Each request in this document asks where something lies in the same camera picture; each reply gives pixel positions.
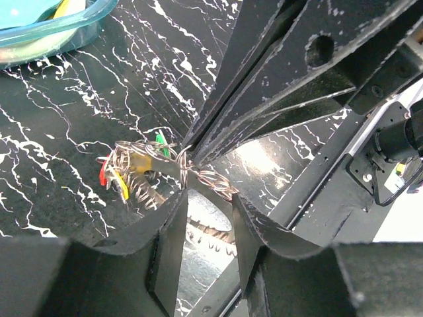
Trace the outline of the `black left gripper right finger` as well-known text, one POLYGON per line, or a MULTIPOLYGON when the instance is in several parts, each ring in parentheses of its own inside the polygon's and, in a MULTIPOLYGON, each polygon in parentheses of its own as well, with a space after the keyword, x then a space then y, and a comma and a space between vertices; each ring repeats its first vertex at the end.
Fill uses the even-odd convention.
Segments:
POLYGON ((421 316, 422 245, 318 246, 233 196, 240 286, 251 316, 421 316))

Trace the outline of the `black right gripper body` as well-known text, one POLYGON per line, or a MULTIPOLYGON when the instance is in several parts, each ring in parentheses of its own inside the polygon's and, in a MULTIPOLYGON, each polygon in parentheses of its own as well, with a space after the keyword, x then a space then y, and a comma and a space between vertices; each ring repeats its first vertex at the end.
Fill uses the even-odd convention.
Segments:
POLYGON ((369 242, 394 198, 385 182, 417 152, 406 106, 391 99, 422 77, 422 43, 407 39, 350 101, 351 112, 271 212, 314 242, 369 242))

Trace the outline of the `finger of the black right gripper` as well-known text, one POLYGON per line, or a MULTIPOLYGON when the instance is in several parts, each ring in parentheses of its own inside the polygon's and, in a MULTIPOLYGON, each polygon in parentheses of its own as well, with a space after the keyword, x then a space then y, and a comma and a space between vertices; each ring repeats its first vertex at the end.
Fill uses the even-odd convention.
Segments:
POLYGON ((191 148, 194 164, 350 105, 422 26, 421 1, 305 2, 191 148))
POLYGON ((183 145, 197 146, 225 103, 264 52, 288 31, 305 1, 243 1, 215 84, 186 134, 183 145))

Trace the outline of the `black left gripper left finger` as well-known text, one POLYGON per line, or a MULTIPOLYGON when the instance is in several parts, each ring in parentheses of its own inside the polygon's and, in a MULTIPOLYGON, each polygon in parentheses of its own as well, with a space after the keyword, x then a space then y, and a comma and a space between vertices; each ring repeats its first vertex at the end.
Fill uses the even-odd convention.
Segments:
POLYGON ((188 192, 89 247, 70 238, 1 239, 2 316, 172 316, 188 192))

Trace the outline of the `silver metal key disc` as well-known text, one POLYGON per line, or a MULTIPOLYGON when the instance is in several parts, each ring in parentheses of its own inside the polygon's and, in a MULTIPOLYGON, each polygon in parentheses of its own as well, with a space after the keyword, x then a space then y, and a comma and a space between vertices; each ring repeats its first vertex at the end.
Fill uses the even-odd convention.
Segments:
MULTIPOLYGON (((176 171, 165 167, 162 172, 166 176, 176 178, 176 171)), ((188 200, 194 205, 188 209, 190 224, 189 239, 197 244, 208 245, 208 248, 219 252, 224 249, 229 256, 236 256, 235 232, 233 229, 233 212, 231 202, 201 183, 199 176, 189 170, 180 170, 186 176, 188 200)), ((170 194, 158 192, 165 201, 170 194)))

